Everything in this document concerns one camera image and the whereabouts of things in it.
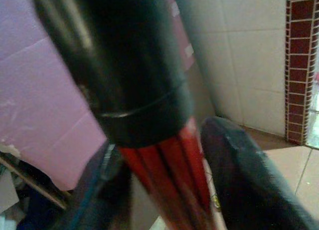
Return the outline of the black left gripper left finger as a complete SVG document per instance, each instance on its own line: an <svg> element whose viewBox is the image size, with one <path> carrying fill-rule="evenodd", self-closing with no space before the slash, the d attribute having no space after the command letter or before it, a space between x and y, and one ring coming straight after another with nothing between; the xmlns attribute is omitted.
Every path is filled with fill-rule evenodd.
<svg viewBox="0 0 319 230"><path fill-rule="evenodd" d="M132 172L106 141L87 163L71 201L53 230L123 230L130 227Z"/></svg>

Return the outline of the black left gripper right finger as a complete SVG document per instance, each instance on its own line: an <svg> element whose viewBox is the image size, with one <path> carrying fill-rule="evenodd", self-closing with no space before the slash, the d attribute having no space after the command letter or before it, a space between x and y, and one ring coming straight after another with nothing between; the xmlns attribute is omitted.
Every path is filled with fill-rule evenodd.
<svg viewBox="0 0 319 230"><path fill-rule="evenodd" d="M319 230L273 161L240 126L207 118L200 141L228 230Z"/></svg>

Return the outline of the pink foam mat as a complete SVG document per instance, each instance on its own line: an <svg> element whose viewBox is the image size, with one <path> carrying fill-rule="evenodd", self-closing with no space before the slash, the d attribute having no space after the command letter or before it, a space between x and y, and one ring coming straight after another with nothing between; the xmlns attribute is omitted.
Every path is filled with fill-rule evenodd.
<svg viewBox="0 0 319 230"><path fill-rule="evenodd" d="M68 191L104 140L32 0L0 0L0 144Z"/></svg>

